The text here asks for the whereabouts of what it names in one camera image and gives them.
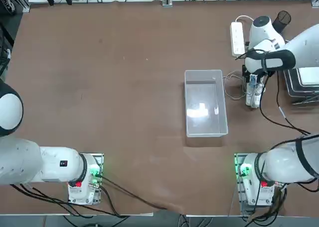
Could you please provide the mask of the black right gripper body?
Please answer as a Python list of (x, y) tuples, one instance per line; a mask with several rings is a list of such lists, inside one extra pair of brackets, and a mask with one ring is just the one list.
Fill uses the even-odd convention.
[(250, 77), (250, 82), (260, 82), (261, 78), (264, 78), (267, 73), (262, 72), (260, 74), (251, 74), (245, 65), (242, 65), (242, 76), (243, 77)]

